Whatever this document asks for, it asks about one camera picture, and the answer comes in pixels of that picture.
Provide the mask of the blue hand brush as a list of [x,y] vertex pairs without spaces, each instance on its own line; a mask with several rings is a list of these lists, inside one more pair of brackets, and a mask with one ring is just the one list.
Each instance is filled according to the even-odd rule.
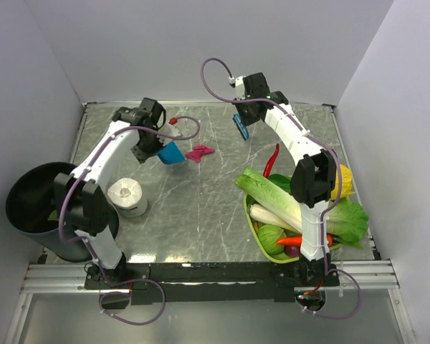
[[233,115],[233,121],[243,140],[248,140],[249,131],[248,128],[242,123],[242,119],[239,113],[235,113]]

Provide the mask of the blue plastic dustpan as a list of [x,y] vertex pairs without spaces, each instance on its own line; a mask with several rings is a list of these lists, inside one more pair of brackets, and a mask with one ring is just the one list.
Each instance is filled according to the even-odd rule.
[[185,156],[173,141],[158,151],[157,156],[160,161],[166,165],[183,163],[186,160]]

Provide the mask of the pink paper scrap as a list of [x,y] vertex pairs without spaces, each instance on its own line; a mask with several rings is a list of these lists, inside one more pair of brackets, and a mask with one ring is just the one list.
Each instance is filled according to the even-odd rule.
[[206,145],[195,145],[190,152],[185,154],[185,157],[189,160],[192,160],[196,163],[201,162],[201,158],[203,156],[212,154],[215,152],[214,148],[210,148]]

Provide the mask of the green paper scrap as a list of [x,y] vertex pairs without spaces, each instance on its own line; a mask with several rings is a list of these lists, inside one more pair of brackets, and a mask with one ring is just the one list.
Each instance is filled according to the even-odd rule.
[[48,221],[58,221],[59,220],[59,216],[58,216],[58,213],[57,213],[57,210],[55,209],[55,210],[53,210],[50,214],[49,214],[49,216],[47,217],[47,220]]

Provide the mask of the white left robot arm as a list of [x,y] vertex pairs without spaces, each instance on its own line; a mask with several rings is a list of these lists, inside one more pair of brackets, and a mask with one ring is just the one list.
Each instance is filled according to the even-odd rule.
[[59,238],[64,243],[81,241],[101,267],[102,280],[111,288],[125,284],[128,271],[120,265],[123,253],[110,230],[113,210],[105,189],[128,152],[139,162],[163,149],[158,124],[166,110],[156,100],[144,98],[138,107],[117,110],[107,131],[88,157],[68,174],[54,179]]

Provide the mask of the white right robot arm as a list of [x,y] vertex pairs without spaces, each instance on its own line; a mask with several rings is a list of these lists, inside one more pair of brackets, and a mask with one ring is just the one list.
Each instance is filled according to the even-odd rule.
[[230,77],[229,84],[236,92],[242,125],[264,122],[277,134],[294,161],[290,188],[302,217],[300,253],[308,260],[299,267],[298,274],[304,284],[315,285],[324,275],[323,267],[316,261],[329,254],[326,217],[337,204],[330,201],[330,195],[336,183],[342,182],[337,156],[310,135],[283,93],[269,89],[263,73]]

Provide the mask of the white paper towel roll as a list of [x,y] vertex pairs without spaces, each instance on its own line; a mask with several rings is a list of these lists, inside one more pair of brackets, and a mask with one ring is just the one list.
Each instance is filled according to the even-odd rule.
[[148,208],[148,200],[141,185],[131,178],[122,178],[116,181],[107,190],[107,196],[118,213],[124,217],[141,216]]

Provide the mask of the red chili pepper toy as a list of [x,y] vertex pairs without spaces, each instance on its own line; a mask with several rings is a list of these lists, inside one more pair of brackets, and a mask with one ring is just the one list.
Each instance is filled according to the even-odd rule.
[[275,145],[274,153],[270,156],[269,160],[267,161],[266,166],[264,167],[264,170],[263,170],[263,174],[262,174],[262,175],[263,175],[265,178],[269,178],[270,173],[271,173],[271,171],[272,171],[272,168],[273,168],[273,166],[274,166],[274,164],[275,164],[275,161],[277,160],[277,157],[278,157],[278,155],[279,155],[279,153],[280,153],[279,151],[280,151],[280,144],[279,144],[279,143],[277,143],[277,144]]

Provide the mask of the white radish toy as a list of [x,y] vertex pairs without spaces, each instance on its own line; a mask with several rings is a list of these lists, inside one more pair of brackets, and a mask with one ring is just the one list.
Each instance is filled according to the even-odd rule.
[[249,207],[249,215],[250,218],[261,222],[263,224],[271,224],[275,226],[279,226],[288,231],[292,231],[294,233],[300,234],[300,231],[290,226],[287,222],[279,218],[277,215],[273,214],[271,211],[265,209],[263,206],[259,204],[252,204]]

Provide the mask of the yellow cabbage toy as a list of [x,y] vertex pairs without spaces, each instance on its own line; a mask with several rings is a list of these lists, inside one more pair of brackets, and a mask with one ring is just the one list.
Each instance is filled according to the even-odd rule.
[[338,173],[336,173],[335,188],[332,190],[330,195],[330,199],[332,201],[336,200],[338,191],[340,191],[341,199],[349,197],[350,195],[355,193],[353,189],[353,175],[351,170],[347,166],[340,164],[340,172],[342,173],[342,186],[339,186]]

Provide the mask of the round green cabbage toy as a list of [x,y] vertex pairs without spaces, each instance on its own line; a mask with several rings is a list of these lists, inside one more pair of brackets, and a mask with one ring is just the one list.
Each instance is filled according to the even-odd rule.
[[286,237],[286,234],[281,227],[264,224],[259,228],[257,237],[262,248],[268,255],[274,256],[283,253],[284,246],[276,243],[278,239]]

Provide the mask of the dark round trash bin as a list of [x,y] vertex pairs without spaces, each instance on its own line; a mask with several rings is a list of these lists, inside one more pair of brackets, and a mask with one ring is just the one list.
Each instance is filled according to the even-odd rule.
[[[68,174],[77,166],[65,162],[46,163],[25,173],[11,188],[6,200],[6,216],[23,235],[54,252],[68,262],[86,262],[93,259],[80,240],[64,243],[59,238],[58,221],[47,217],[57,210],[54,196],[54,179],[59,173]],[[110,230],[115,239],[119,229],[118,214],[110,215]]]

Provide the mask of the orange carrot toy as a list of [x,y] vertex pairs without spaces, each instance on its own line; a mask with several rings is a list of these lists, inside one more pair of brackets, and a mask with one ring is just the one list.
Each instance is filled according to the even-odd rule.
[[[333,237],[330,234],[327,235],[327,242],[329,247],[333,245]],[[302,236],[287,236],[285,238],[278,239],[276,243],[278,245],[300,247],[302,244]]]

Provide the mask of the purple onion toy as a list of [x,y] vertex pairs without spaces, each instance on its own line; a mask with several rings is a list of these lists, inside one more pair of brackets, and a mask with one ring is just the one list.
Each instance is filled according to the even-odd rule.
[[284,253],[290,258],[299,257],[300,248],[294,246],[284,246]]

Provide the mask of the aluminium front rail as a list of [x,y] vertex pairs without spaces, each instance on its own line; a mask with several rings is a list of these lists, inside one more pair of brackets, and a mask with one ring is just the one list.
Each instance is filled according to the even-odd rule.
[[[268,262],[225,263],[142,263],[132,264],[138,279],[149,278],[162,286],[199,287],[206,285],[254,285],[268,282],[280,287],[292,287],[298,292],[313,290],[317,284],[305,285],[291,276],[291,265]],[[390,261],[341,261],[336,267],[345,273],[332,273],[325,278],[321,290],[389,290],[400,287]],[[20,292],[22,294],[97,293],[126,291],[130,282],[106,282],[95,277],[83,264],[31,264]]]

